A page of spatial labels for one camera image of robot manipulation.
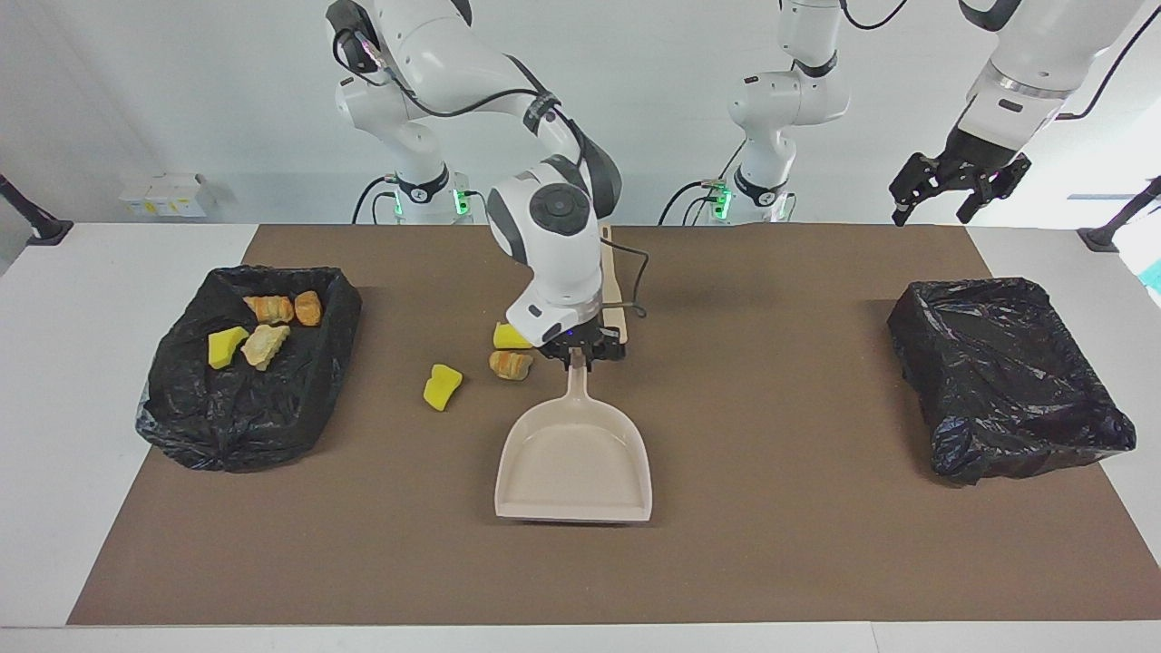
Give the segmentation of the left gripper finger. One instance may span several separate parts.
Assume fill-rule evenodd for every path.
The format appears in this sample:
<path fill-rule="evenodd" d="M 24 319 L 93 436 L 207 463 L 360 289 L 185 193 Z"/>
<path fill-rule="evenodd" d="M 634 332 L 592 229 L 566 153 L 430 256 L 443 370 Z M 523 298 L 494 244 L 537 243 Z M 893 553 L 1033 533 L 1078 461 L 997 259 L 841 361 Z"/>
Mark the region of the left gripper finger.
<path fill-rule="evenodd" d="M 895 227 L 904 227 L 920 203 L 942 194 L 940 164 L 938 158 L 913 153 L 889 182 L 895 204 L 892 214 Z"/>
<path fill-rule="evenodd" d="M 983 210 L 991 201 L 1010 198 L 1021 185 L 1021 179 L 1027 174 L 1029 167 L 1031 162 L 1027 155 L 1017 155 L 1014 162 L 991 172 L 983 167 L 962 166 L 956 189 L 969 191 L 969 198 L 956 211 L 957 220 L 966 227 L 978 211 Z"/>

